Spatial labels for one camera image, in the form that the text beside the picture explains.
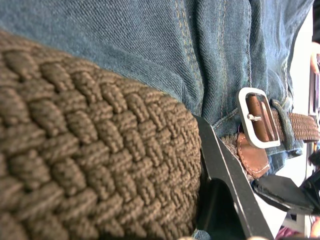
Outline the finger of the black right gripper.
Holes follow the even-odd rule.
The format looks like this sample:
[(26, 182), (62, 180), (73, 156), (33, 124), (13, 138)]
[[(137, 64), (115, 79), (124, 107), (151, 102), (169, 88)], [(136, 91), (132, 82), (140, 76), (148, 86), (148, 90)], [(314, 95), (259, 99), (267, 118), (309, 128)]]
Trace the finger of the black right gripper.
[(262, 176), (253, 181), (252, 188), (266, 203), (289, 214), (320, 214), (320, 205), (315, 205), (302, 187), (288, 177)]
[(320, 172), (314, 172), (310, 177), (308, 177), (301, 185), (304, 192), (316, 205), (320, 205)]

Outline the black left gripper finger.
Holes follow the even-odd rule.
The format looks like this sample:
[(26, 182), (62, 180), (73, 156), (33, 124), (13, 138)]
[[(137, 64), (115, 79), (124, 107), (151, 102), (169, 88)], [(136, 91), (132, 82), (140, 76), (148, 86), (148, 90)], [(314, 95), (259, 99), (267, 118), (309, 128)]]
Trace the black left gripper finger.
[(205, 119), (196, 117), (201, 139), (201, 185), (196, 227), (212, 240), (246, 240), (273, 234), (238, 159)]

